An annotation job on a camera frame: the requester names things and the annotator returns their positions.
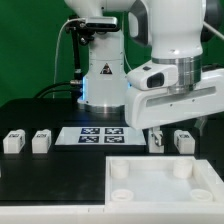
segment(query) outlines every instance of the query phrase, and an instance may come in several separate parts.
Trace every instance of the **table surface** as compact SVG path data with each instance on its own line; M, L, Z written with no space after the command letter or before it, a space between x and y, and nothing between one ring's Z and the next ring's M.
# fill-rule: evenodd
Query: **table surface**
M208 159L224 177L224 120L209 116L204 134L194 128L195 120L161 127L165 136L165 155L179 155L173 144L173 132L188 130L196 139L196 157ZM104 204L105 160L117 155L102 146L74 146L55 150L54 143L62 127L125 127L124 115L94 114L77 110L69 99L19 99L0 108L0 205ZM20 154L3 153L2 140L11 130L24 129L26 144ZM53 144L47 154L32 154L31 140L37 130L50 129ZM119 148L119 155L154 156L142 146Z

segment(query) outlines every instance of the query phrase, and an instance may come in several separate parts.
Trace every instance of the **green wall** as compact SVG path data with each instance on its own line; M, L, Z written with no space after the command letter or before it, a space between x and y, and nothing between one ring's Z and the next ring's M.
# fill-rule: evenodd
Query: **green wall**
M33 97L53 83L55 46L61 25L72 14L63 0L1 0L0 3L0 105L16 98ZM150 58L150 50L132 42L125 31L131 66ZM81 47L82 67L88 69L87 47ZM224 64L224 42L214 37L204 45L203 63ZM70 35L63 34L57 81L73 77Z

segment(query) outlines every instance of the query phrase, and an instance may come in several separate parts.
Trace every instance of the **white cube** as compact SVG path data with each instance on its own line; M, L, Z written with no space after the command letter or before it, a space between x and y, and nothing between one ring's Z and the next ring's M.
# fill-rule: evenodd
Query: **white cube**
M194 154L195 152L195 140L188 131L175 131L174 144L180 154Z
M10 131L9 134L3 140L5 154L20 153L24 145L25 145L24 130Z
M51 146L51 131L37 131L32 139L33 153L47 153Z

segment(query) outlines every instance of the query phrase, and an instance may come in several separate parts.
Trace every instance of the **blue light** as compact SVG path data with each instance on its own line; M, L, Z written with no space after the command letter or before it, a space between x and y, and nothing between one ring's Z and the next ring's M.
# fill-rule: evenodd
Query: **blue light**
M84 101L86 99L86 79L83 77L82 79L82 100Z

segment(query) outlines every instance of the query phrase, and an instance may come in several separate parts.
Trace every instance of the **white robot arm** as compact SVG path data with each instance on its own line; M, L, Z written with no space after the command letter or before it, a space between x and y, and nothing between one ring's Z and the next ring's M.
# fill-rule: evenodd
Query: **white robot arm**
M132 6L131 35L152 46L152 60L128 74L129 126L147 129L224 111L224 70L201 69L205 7L204 0L141 0Z

